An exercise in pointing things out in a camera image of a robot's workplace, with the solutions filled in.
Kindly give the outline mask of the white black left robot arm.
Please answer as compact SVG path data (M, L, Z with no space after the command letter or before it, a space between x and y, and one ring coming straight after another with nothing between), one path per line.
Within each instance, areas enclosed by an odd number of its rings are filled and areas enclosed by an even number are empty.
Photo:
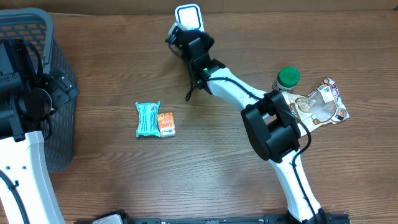
M9 223L65 223L45 142L54 132L51 115L78 94L61 70L45 72L33 44L1 41L1 203Z

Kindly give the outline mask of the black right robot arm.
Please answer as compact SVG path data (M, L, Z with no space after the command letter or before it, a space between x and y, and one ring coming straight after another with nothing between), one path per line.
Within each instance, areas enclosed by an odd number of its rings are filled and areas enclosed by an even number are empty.
M285 193L290 223L326 223L326 213L312 194L301 163L302 133L310 134L293 115L281 93L257 90L209 56L214 40L208 34L175 24L166 42L188 68L190 89L206 90L237 108L256 154L269 161Z

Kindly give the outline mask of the green lid white jar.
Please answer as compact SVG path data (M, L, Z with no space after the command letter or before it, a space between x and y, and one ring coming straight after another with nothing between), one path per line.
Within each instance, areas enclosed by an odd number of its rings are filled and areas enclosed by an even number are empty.
M277 74L272 87L279 92L291 92L300 80L300 72L295 67L284 67Z

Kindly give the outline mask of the orange tissue pack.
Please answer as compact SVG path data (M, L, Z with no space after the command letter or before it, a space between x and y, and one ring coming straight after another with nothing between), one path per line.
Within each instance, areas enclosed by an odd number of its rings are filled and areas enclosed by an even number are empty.
M162 138L174 137L176 135L174 116L172 113L161 113L157 115L160 136Z

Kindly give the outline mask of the beige clear snack pouch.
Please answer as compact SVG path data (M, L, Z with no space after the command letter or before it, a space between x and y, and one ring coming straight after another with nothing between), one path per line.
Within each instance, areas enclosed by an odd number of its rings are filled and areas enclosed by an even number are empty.
M336 124L349 118L337 84L331 78L321 82L308 96L282 92L290 112L312 132L326 124Z

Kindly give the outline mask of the teal white packet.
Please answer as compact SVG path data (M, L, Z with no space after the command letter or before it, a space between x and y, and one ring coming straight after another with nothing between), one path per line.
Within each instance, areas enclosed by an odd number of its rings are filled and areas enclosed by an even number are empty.
M139 113L139 124L136 129L136 137L157 136L160 137L160 130L157 115L160 108L160 102L157 103L138 103L136 108Z

